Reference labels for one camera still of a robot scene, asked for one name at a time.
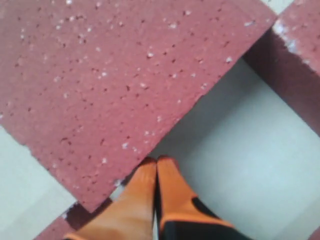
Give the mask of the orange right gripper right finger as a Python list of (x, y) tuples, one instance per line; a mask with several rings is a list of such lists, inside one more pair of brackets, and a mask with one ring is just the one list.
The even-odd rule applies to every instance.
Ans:
[(157, 159), (157, 213), (160, 240), (228, 240), (232, 224), (204, 213), (194, 204), (198, 195), (185, 181), (175, 159)]

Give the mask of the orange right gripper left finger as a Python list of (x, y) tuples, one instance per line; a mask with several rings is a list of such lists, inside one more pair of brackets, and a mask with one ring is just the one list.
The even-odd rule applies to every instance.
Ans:
[(119, 197), (65, 240), (151, 240), (157, 163), (150, 157), (139, 165)]

